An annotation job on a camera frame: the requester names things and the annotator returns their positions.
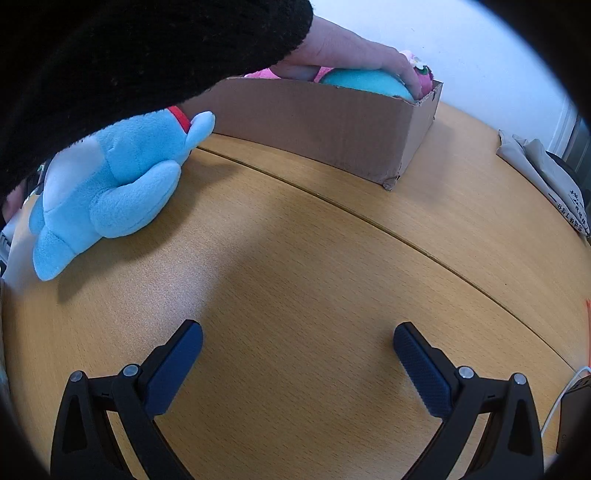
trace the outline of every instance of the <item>black sleeve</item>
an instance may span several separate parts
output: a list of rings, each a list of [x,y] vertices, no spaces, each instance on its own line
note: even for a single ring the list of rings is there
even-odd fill
[[[280,61],[303,41],[313,12],[309,0],[119,0],[94,15],[35,73],[0,151],[0,198],[88,134]]]

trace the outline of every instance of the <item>textured blue pad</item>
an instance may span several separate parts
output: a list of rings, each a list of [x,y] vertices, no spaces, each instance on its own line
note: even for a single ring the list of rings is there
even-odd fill
[[[194,323],[146,385],[144,409],[150,418],[168,410],[203,346],[203,330]]]
[[[449,384],[404,325],[398,325],[394,330],[393,343],[394,351],[429,413],[446,419],[452,412]]]

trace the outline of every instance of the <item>white cable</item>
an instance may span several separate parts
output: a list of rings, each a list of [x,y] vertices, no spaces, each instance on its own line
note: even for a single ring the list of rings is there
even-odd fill
[[[558,405],[560,405],[560,400],[562,400],[562,397],[564,397],[564,394],[566,392],[568,392],[568,390],[571,389],[571,387],[579,381],[579,376],[581,373],[583,372],[588,372],[591,374],[591,368],[589,367],[581,367],[577,370],[577,372],[575,373],[575,375],[573,376],[573,378],[570,380],[569,383],[567,383],[566,387],[564,388],[564,390],[562,392],[560,392],[560,395],[558,396],[558,398],[556,399],[556,401],[554,402],[554,405],[552,405],[552,409],[550,410],[550,413],[548,413],[548,416],[546,417],[546,421],[544,422],[544,425],[542,427],[542,429],[540,430],[540,435],[543,437],[544,433],[546,433],[546,430],[548,429],[548,425],[550,425],[550,420],[552,420],[552,415],[554,415],[554,412],[556,411],[556,409],[558,408]]]

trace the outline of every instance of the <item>white wall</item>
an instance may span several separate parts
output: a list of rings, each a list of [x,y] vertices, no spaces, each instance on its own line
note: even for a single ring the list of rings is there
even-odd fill
[[[311,0],[316,14],[370,40],[411,50],[444,82],[442,99],[563,153],[574,109],[516,33],[467,0]]]

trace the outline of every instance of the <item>metal screw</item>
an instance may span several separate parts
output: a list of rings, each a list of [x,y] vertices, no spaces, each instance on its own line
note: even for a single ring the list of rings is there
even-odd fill
[[[472,378],[474,376],[474,370],[470,367],[460,367],[458,369],[458,373],[460,374],[460,377],[466,379]]]
[[[78,382],[82,380],[82,372],[80,370],[76,370],[74,373],[70,375],[71,382]]]
[[[126,377],[133,377],[137,372],[139,371],[139,368],[137,365],[131,364],[128,365],[127,367],[125,367],[123,369],[123,374]]]
[[[527,383],[527,378],[524,374],[513,375],[513,380],[515,380],[515,383],[518,385],[525,385]]]

